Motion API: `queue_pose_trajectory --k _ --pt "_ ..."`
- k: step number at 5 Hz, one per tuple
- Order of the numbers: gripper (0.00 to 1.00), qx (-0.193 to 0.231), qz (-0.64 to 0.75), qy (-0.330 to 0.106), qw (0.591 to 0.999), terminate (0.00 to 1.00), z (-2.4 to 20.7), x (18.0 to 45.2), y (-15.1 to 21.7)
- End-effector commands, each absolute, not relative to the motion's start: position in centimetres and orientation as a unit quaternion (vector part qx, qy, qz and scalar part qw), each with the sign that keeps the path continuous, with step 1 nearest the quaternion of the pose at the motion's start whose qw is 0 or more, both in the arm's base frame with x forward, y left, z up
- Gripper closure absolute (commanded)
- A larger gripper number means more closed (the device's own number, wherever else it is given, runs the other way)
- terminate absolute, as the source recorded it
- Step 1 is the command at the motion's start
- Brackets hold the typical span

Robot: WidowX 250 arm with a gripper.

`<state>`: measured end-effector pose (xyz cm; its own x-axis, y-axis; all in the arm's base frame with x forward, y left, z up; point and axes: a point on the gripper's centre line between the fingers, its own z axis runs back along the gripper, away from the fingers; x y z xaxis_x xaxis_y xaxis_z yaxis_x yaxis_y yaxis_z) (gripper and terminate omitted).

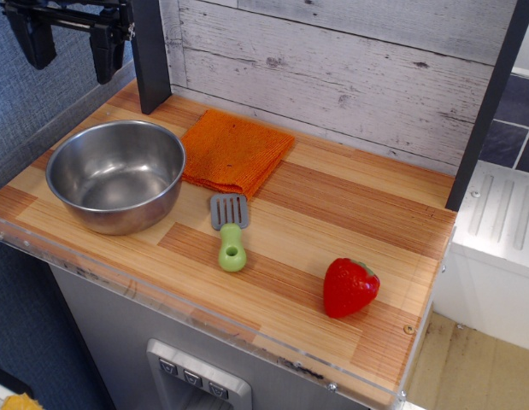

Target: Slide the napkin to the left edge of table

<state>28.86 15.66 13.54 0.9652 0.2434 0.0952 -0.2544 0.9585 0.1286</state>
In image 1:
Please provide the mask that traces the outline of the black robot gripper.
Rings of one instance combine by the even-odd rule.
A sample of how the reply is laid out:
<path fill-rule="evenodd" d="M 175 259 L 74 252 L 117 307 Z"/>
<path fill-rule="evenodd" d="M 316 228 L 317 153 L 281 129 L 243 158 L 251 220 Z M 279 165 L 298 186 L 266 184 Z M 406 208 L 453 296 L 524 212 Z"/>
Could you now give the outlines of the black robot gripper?
<path fill-rule="evenodd" d="M 56 57 L 52 26 L 89 32 L 100 85 L 122 68 L 124 40 L 135 37 L 131 1 L 0 1 L 0 6 L 28 62 L 37 70 Z"/>

